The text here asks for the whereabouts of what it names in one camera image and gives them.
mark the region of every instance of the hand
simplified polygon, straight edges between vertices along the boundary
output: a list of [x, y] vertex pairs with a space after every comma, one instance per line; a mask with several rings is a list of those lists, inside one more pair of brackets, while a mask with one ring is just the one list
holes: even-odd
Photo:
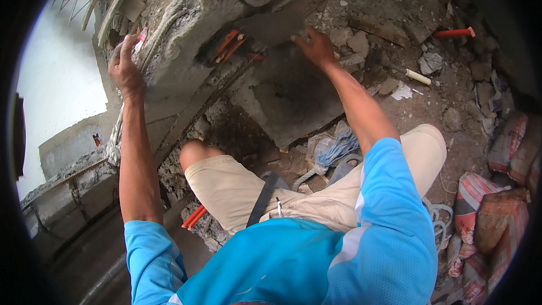
[[332, 67], [338, 66], [340, 68], [339, 62], [335, 59], [335, 52], [329, 37], [318, 32], [312, 26], [307, 26], [305, 31], [311, 38], [309, 43], [299, 36], [292, 36], [291, 39], [302, 50], [307, 59], [324, 72]]
[[124, 100], [145, 94], [145, 85], [139, 76], [139, 70], [132, 62], [132, 48], [138, 41], [137, 35], [127, 34], [124, 41], [115, 47], [109, 63], [109, 75]]

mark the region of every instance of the blue shirt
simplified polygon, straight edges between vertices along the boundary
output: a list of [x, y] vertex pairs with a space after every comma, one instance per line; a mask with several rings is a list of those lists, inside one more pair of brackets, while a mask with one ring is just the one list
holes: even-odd
[[163, 226], [127, 222], [132, 304], [426, 304], [434, 230], [406, 162], [396, 139], [370, 149], [349, 232], [270, 219], [236, 233], [190, 279]]

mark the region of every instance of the forearm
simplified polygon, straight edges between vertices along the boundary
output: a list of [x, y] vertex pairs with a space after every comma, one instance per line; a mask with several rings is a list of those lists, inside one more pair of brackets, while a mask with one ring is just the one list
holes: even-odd
[[382, 108], [354, 77], [339, 65], [328, 66], [324, 72], [339, 94], [346, 119], [364, 155], [380, 139], [395, 138], [401, 141]]
[[124, 222], [163, 223], [158, 174], [145, 127], [144, 97], [124, 101], [119, 199]]

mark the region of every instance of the man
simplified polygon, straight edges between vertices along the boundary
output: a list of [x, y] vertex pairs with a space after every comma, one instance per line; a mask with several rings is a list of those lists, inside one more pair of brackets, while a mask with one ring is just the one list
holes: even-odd
[[312, 27], [307, 32], [309, 43], [292, 41], [334, 84], [364, 162], [311, 195], [275, 188], [259, 223], [245, 228], [265, 182], [219, 149], [186, 143], [180, 165], [190, 187], [234, 234], [190, 279], [162, 225], [144, 85], [130, 58], [135, 39], [125, 38], [110, 75], [124, 98], [119, 198], [133, 304], [429, 301], [437, 254], [420, 196], [444, 163], [444, 139], [431, 125], [399, 137], [376, 101], [340, 67], [329, 38]]

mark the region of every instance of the beige shorts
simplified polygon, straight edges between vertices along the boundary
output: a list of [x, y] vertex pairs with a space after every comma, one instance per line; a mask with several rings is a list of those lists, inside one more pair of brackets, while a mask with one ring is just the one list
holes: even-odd
[[[420, 196], [424, 196], [446, 159], [442, 134], [432, 125], [419, 125], [401, 136], [406, 161]], [[275, 188], [260, 221], [278, 217], [275, 197], [285, 217], [317, 221], [335, 231], [356, 227], [354, 207], [362, 165], [322, 191], [306, 195]], [[185, 172], [188, 184], [205, 208], [230, 234], [244, 229], [263, 188], [261, 180], [229, 155], [207, 158]]]

